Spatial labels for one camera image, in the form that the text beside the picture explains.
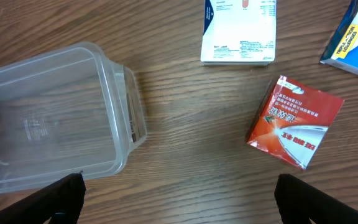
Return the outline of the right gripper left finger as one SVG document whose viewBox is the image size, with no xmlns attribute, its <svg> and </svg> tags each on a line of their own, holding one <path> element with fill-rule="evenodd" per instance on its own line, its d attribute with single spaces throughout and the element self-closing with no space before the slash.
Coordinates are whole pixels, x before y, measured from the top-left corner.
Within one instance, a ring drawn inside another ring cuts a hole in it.
<svg viewBox="0 0 358 224">
<path fill-rule="evenodd" d="M 70 174 L 0 211 L 0 224 L 76 224 L 85 201 L 80 173 Z"/>
</svg>

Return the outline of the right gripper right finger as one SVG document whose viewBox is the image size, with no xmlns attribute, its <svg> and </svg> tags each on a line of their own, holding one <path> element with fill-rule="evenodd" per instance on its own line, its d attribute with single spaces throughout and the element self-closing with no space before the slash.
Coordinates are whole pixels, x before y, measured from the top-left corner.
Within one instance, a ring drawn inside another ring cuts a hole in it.
<svg viewBox="0 0 358 224">
<path fill-rule="evenodd" d="M 303 182 L 280 174 L 274 191 L 283 224 L 358 224 L 358 211 Z"/>
</svg>

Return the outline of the white medicine box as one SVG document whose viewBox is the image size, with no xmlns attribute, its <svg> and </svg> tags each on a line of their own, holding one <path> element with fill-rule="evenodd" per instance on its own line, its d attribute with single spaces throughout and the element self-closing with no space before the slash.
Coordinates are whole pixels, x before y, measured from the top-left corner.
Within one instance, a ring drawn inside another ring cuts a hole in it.
<svg viewBox="0 0 358 224">
<path fill-rule="evenodd" d="M 268 65 L 275 60 L 277 0 L 205 0 L 200 60 Z"/>
</svg>

